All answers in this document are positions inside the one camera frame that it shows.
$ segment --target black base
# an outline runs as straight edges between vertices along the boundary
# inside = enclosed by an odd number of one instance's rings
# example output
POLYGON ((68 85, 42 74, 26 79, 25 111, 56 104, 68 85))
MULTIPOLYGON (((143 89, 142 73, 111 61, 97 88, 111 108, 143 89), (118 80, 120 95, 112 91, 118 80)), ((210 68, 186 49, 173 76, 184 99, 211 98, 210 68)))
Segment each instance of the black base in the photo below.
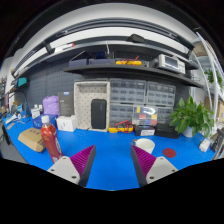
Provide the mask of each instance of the black base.
POLYGON ((155 135, 174 139, 178 139, 180 137, 180 134, 175 131, 175 127, 169 127, 169 125, 166 124, 157 124, 155 135))

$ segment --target stacked boxes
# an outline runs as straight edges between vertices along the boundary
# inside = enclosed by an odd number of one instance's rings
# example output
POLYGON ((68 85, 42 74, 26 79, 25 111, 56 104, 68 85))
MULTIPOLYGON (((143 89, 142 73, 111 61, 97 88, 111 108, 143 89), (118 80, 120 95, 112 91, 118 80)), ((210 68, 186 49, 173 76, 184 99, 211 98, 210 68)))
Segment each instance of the stacked boxes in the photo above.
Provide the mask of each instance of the stacked boxes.
POLYGON ((125 120, 131 122, 132 113, 133 113, 133 105, 110 104, 110 127, 115 127, 115 124, 125 120))
POLYGON ((175 86, 130 79, 110 79, 110 85, 110 127, 125 120, 136 126, 170 124, 175 86))
POLYGON ((173 107, 175 102, 176 87, 156 82, 147 83, 146 104, 173 107))
POLYGON ((146 81, 110 79, 111 98, 114 103, 144 104, 146 81))

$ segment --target plant pot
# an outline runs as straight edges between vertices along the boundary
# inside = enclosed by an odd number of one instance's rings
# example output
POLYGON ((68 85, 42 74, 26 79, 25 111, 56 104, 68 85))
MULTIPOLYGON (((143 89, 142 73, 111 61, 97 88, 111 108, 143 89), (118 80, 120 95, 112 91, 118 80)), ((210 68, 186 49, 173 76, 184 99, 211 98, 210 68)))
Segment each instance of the plant pot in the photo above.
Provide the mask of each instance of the plant pot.
POLYGON ((187 127, 187 129, 184 132, 182 132, 182 134, 185 137, 192 138, 192 128, 187 127))

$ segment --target table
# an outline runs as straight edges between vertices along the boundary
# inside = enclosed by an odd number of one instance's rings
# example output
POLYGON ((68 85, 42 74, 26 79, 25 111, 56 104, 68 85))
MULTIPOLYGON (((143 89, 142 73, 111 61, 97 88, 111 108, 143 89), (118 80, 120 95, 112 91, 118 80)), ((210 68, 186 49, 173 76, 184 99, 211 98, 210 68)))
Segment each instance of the table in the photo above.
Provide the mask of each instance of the table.
MULTIPOLYGON (((24 157, 33 166, 43 170, 48 170, 53 162, 45 148, 42 153, 38 153, 24 145, 18 140, 19 134, 32 127, 32 118, 26 124, 16 123, 10 130, 7 130, 11 141, 24 157)), ((134 132, 109 133, 86 131, 76 129, 73 133, 59 131, 58 140, 65 156, 71 157, 75 153, 91 145, 96 146, 96 156, 92 165, 89 181, 86 188, 100 190, 124 190, 139 188, 134 164, 130 155, 131 141, 142 138, 135 136, 134 132)), ((203 136, 197 133, 192 138, 180 135, 179 139, 170 139, 159 136, 146 136, 155 143, 152 155, 155 157, 164 156, 165 148, 172 148, 176 151, 174 158, 167 158, 178 170, 188 166, 208 162, 214 156, 214 152, 209 148, 207 152, 199 149, 203 136)))

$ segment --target red disc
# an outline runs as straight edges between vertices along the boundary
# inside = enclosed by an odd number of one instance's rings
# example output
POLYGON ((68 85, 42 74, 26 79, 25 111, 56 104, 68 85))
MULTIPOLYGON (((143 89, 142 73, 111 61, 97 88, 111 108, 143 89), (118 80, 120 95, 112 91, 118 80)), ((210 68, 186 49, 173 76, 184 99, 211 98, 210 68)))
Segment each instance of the red disc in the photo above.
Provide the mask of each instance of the red disc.
POLYGON ((173 149, 166 148, 163 150, 163 154, 168 158, 173 158, 176 156, 176 152, 173 149))

